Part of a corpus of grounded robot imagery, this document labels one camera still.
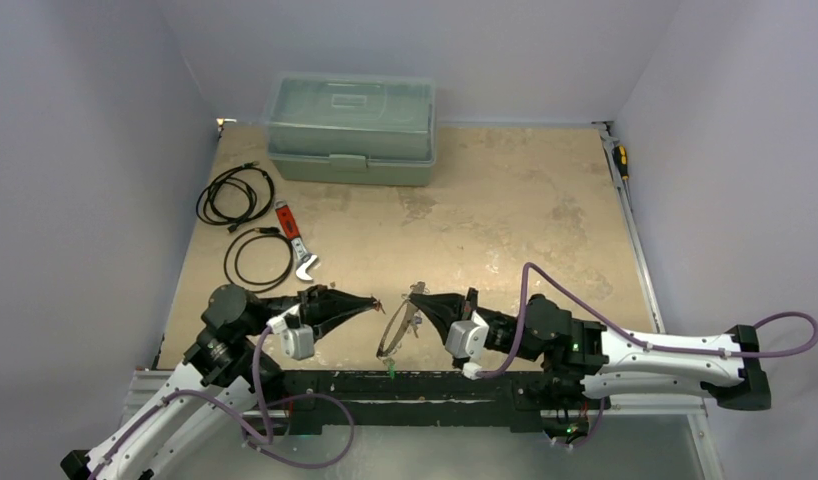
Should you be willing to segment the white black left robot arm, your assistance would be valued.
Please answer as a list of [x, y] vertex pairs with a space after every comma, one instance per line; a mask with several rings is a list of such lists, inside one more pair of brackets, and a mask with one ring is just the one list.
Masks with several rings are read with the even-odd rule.
[[263, 452], [275, 435], [271, 408], [289, 412], [331, 398], [294, 383], [261, 341], [274, 335], [286, 357], [308, 359], [326, 334], [380, 307], [374, 297], [324, 285], [272, 298], [218, 287], [201, 315], [203, 329], [165, 383], [98, 446], [68, 453], [62, 471], [69, 479], [159, 479], [226, 420], [240, 427], [245, 446]]

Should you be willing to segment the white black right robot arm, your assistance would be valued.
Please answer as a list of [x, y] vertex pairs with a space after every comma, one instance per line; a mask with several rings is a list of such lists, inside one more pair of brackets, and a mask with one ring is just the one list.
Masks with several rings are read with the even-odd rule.
[[434, 326], [454, 368], [470, 380], [480, 379], [486, 351], [540, 362], [542, 379], [520, 389], [539, 402], [569, 407], [581, 398], [680, 394], [712, 398], [728, 410], [771, 407], [752, 326], [704, 337], [615, 331], [575, 318], [542, 294], [527, 300], [522, 327], [514, 316], [478, 306], [475, 290], [412, 294], [409, 302]]

